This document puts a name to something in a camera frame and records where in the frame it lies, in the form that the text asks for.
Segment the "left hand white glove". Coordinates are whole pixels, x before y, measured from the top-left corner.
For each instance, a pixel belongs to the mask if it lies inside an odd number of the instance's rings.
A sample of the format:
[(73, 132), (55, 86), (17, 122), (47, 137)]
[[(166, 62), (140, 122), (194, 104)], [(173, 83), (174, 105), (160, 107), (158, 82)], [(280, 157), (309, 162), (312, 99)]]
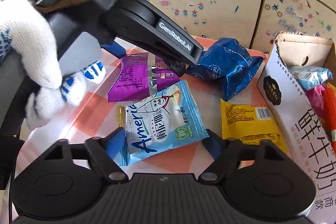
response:
[(27, 75), (40, 86), (31, 93), (26, 107), (26, 122), (33, 131), (49, 123), (65, 105), (79, 106), (87, 82), (100, 84), (106, 74), (97, 60), (63, 78), (56, 53), (56, 39), (45, 18), (27, 0), (1, 2), (1, 60), (15, 50)]

